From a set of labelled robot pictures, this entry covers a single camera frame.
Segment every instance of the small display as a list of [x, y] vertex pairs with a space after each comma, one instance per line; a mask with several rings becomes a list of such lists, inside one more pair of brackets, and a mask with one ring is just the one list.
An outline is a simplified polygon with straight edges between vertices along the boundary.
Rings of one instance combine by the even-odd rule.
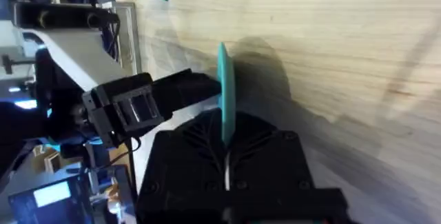
[[37, 207], [56, 203], [57, 201], [70, 198], [70, 196], [69, 185], [66, 181], [34, 191]]

